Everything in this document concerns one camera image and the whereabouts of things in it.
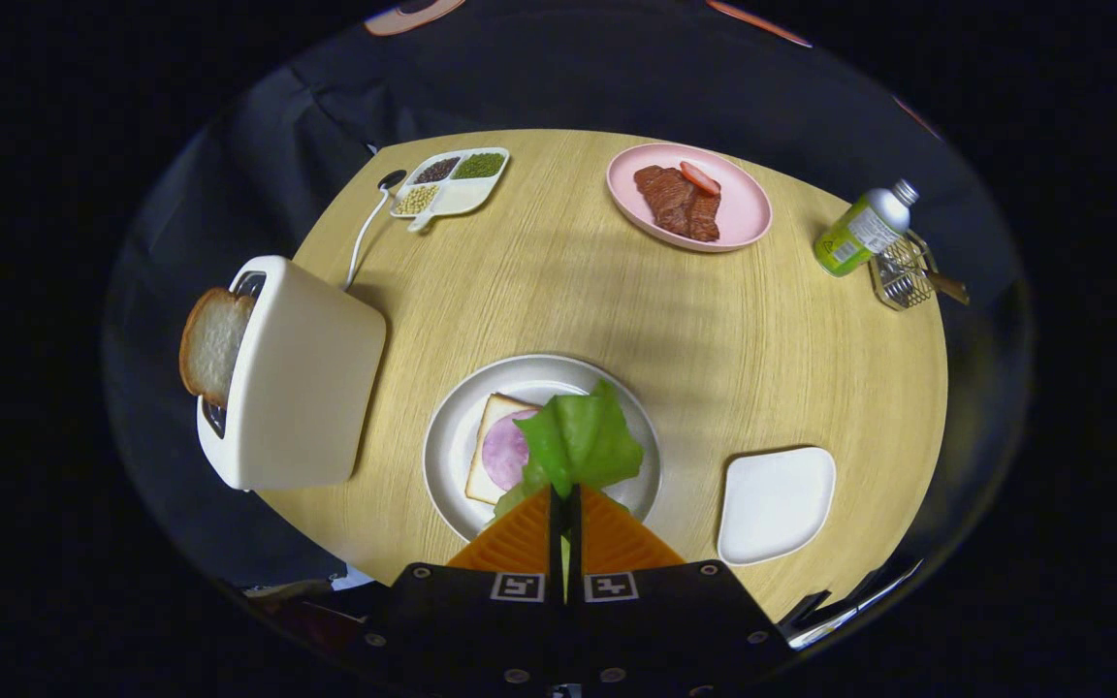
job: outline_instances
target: bread slice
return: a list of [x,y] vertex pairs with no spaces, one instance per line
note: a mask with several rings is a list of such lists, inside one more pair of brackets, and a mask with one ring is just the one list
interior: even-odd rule
[[527,402],[514,401],[506,394],[499,393],[491,393],[488,401],[485,401],[481,424],[477,430],[477,451],[474,451],[474,463],[468,468],[468,485],[465,486],[465,496],[468,496],[469,499],[477,499],[478,503],[485,504],[497,504],[497,498],[505,495],[506,490],[494,485],[489,474],[485,472],[485,465],[481,462],[481,447],[485,446],[485,433],[497,420],[519,410],[541,410],[541,408],[528,405]]
[[211,288],[192,305],[179,343],[179,375],[188,392],[227,407],[239,344],[256,304],[252,296]]

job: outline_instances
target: white toaster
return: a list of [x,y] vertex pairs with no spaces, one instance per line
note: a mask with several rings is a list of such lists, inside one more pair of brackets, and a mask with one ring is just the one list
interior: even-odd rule
[[245,490],[347,480],[385,318],[279,256],[249,260],[230,288],[257,304],[227,407],[195,399],[204,456],[222,481]]

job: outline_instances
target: round table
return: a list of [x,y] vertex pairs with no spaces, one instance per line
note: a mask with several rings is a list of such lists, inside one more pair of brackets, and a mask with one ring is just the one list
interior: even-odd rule
[[716,556],[732,457],[795,446],[834,456],[829,518],[801,551],[733,567],[773,619],[808,593],[846,596],[913,522],[943,442],[947,356],[936,302],[897,313],[868,267],[832,278],[812,240],[848,203],[728,157],[773,207],[744,250],[678,250],[636,229],[607,191],[607,164],[649,138],[581,131],[465,133],[391,145],[330,203],[296,262],[341,284],[356,232],[394,169],[503,146],[490,199],[426,235],[381,213],[351,295],[386,317],[386,344],[355,471],[333,487],[260,496],[298,530],[390,584],[409,562],[465,542],[422,478],[435,408],[478,367],[528,353],[583,358],[624,381],[657,428],[661,486],[647,526],[695,562]]

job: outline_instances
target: white cable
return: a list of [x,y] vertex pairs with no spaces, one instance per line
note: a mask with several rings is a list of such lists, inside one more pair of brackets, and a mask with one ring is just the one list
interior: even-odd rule
[[347,281],[342,285],[343,290],[351,288],[351,278],[356,275],[356,257],[360,256],[360,241],[364,239],[364,231],[369,230],[369,224],[373,222],[373,218],[378,217],[378,211],[382,210],[382,204],[385,203],[385,200],[391,198],[391,193],[385,190],[385,187],[379,188],[379,191],[382,193],[382,200],[378,202],[378,208],[373,209],[373,212],[369,213],[369,217],[364,219],[364,226],[361,226],[360,235],[356,236],[356,243],[351,248],[351,265],[347,266]]

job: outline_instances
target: silver bottle cap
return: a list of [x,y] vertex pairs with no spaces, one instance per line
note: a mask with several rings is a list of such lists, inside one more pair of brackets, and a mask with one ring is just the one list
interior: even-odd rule
[[899,199],[900,202],[904,202],[905,207],[911,207],[911,204],[915,203],[917,199],[922,198],[922,195],[917,194],[916,190],[913,189],[913,185],[908,184],[908,181],[906,179],[900,179],[899,181],[896,181],[895,187],[890,187],[890,191],[892,194],[895,194],[896,199]]

